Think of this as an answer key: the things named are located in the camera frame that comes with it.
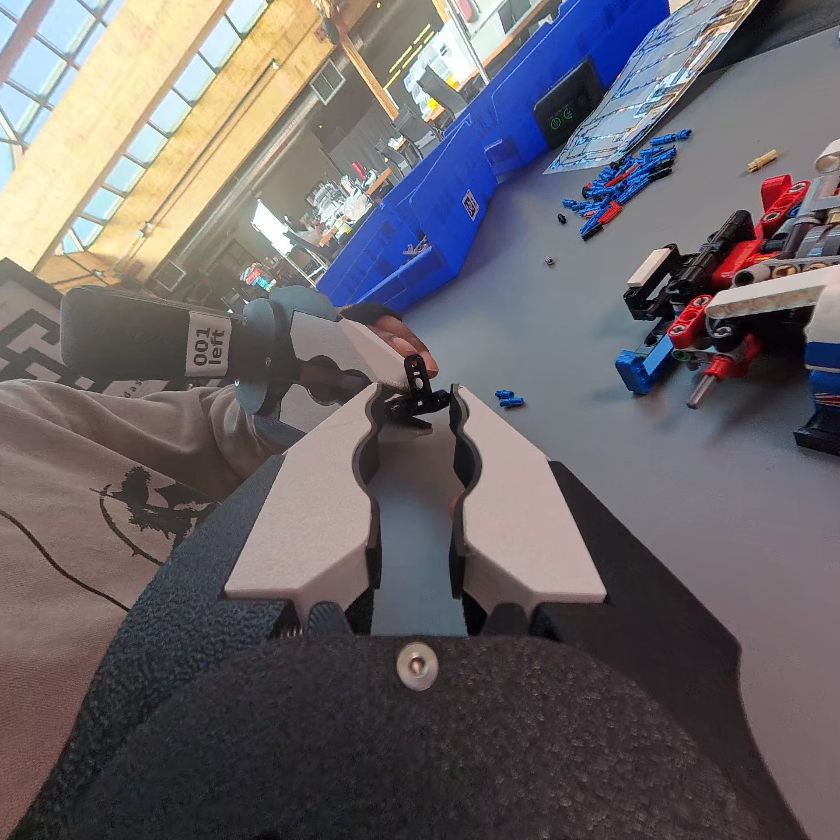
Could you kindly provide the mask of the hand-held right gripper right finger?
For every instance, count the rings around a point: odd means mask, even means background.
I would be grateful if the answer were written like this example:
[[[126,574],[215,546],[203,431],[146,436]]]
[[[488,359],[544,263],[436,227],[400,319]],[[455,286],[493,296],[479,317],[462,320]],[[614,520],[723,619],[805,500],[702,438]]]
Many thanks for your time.
[[[479,607],[604,603],[607,591],[550,460],[474,393],[450,389],[461,492],[449,547],[452,596]]]

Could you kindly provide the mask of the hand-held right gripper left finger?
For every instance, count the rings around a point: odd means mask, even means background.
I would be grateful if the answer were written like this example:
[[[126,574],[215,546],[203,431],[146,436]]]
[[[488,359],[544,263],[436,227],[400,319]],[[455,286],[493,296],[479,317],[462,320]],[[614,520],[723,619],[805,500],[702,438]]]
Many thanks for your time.
[[[376,443],[381,394],[368,385],[287,450],[226,581],[230,600],[290,601],[308,618],[370,590],[378,525],[361,457]]]

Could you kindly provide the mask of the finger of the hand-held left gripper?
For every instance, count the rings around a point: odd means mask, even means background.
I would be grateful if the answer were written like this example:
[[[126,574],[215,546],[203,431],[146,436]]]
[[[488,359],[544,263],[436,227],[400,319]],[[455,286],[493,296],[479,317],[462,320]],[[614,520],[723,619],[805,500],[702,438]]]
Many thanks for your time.
[[[361,380],[350,391],[337,391],[327,402],[317,400],[304,384],[290,384],[280,400],[278,421],[302,434],[316,430],[318,434],[338,433],[351,427],[359,430],[368,427],[366,410],[370,397],[370,384]]]
[[[355,371],[371,383],[395,391],[410,389],[404,357],[363,324],[295,311],[290,321],[290,341],[302,363],[329,360],[341,372]]]

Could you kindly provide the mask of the black brick beam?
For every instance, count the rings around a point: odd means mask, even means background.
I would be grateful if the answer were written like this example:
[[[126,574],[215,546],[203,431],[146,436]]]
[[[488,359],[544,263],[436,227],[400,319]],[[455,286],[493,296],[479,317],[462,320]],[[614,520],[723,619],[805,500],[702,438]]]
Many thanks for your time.
[[[384,404],[385,421],[400,428],[430,432],[432,424],[421,419],[421,416],[448,409],[450,401],[451,394],[448,391],[425,390],[394,397]]]

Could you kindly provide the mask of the person's left forearm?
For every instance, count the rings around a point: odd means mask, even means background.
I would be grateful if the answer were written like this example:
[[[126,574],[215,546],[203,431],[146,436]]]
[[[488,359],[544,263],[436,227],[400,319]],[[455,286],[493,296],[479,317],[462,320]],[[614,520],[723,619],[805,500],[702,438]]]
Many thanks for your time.
[[[24,450],[59,461],[71,445],[118,455],[215,501],[225,499],[286,447],[255,425],[233,386],[127,398],[42,381],[2,384],[2,437],[23,433]]]

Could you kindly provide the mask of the grey desk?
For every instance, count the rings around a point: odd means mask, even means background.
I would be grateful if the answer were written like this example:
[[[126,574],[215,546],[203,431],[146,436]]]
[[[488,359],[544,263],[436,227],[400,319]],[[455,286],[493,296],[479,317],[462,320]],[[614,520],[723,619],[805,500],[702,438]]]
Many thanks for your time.
[[[699,79],[658,129],[694,132],[672,175],[591,241],[555,217],[590,172],[544,174],[552,152],[515,171],[459,276],[405,315],[443,385],[566,465],[737,637],[754,737],[810,838],[839,828],[838,458],[793,439],[812,414],[802,364],[757,360],[692,411],[691,372],[635,397],[614,360],[647,331],[622,295],[653,249],[693,251],[733,211],[756,215],[764,177],[808,176],[838,137],[837,30]]]

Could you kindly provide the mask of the person's left hand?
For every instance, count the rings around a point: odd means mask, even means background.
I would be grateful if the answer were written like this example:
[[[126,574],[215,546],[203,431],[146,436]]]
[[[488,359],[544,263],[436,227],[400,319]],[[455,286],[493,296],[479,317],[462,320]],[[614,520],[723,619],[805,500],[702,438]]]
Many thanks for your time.
[[[398,317],[385,314],[379,317],[372,325],[369,325],[369,330],[392,347],[403,358],[415,354],[419,355],[423,359],[429,379],[432,380],[438,375],[438,365],[427,346]]]

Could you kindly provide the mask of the black white printed sign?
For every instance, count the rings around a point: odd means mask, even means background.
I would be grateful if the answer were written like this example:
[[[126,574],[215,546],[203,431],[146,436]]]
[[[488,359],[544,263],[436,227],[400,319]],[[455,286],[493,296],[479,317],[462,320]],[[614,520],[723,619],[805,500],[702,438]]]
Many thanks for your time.
[[[1,262],[1,382],[38,381],[111,396],[141,398],[182,392],[184,381],[91,380],[73,373],[60,355],[62,293],[11,259]]]

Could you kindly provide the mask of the blue plastic bin with label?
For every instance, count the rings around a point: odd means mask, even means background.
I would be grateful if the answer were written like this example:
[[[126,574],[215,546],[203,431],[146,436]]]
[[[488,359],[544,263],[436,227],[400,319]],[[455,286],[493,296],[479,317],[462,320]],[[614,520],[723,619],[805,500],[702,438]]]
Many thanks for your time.
[[[388,192],[318,282],[331,303],[377,302],[404,312],[456,278],[497,178],[470,120]],[[403,251],[426,238],[431,248],[405,261]]]

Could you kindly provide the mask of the person's beige hoodie torso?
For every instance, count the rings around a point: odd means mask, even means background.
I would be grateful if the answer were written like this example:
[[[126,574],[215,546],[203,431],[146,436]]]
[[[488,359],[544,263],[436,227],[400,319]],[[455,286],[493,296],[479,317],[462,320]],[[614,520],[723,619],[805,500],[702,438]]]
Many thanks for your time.
[[[65,570],[128,608],[214,500],[118,455],[8,453],[2,509]],[[26,813],[123,622],[64,579],[2,518],[2,837]]]

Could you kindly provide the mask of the toy brick race car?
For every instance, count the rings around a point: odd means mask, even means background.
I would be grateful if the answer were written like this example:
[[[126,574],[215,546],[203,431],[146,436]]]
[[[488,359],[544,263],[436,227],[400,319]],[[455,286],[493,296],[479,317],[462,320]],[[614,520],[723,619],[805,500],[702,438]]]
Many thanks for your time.
[[[720,383],[745,377],[764,351],[801,350],[813,414],[803,448],[839,454],[839,141],[814,176],[784,174],[760,189],[762,214],[738,210],[693,254],[657,248],[626,283],[636,321],[654,327],[615,366],[626,389],[650,393],[676,364],[700,371],[697,409]]]

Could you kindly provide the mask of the pile of blue red pins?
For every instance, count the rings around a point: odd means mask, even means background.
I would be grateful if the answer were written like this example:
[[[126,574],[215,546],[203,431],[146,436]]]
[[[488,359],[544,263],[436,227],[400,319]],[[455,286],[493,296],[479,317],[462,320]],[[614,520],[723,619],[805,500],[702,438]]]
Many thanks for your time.
[[[597,236],[635,196],[672,175],[679,144],[693,134],[692,129],[683,129],[654,137],[635,154],[609,163],[593,181],[583,185],[581,198],[563,199],[558,223],[566,225],[574,214],[581,219],[579,234],[584,242]]]

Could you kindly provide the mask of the black device with green display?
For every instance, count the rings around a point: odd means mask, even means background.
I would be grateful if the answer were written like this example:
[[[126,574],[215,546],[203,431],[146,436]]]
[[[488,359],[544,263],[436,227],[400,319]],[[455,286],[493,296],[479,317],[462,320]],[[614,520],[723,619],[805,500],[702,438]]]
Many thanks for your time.
[[[532,115],[552,150],[564,146],[605,96],[601,76],[590,56],[583,58],[536,101]]]

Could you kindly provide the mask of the large blue plastic bin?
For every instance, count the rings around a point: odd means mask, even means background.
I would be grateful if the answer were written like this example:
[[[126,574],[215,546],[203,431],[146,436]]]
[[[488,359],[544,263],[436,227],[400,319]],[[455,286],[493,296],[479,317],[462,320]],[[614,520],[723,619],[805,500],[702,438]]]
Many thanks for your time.
[[[494,175],[530,164],[548,150],[532,109],[537,100],[583,58],[590,56],[605,91],[651,29],[669,15],[666,1],[563,3],[491,84],[497,126],[484,140]]]

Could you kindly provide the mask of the shiny sticker sheet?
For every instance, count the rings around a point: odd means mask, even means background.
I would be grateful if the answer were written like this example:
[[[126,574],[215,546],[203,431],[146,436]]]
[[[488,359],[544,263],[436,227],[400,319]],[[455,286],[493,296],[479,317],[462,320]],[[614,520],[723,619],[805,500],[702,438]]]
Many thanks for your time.
[[[544,174],[601,169],[636,149],[759,3],[687,2],[669,15],[635,49]]]

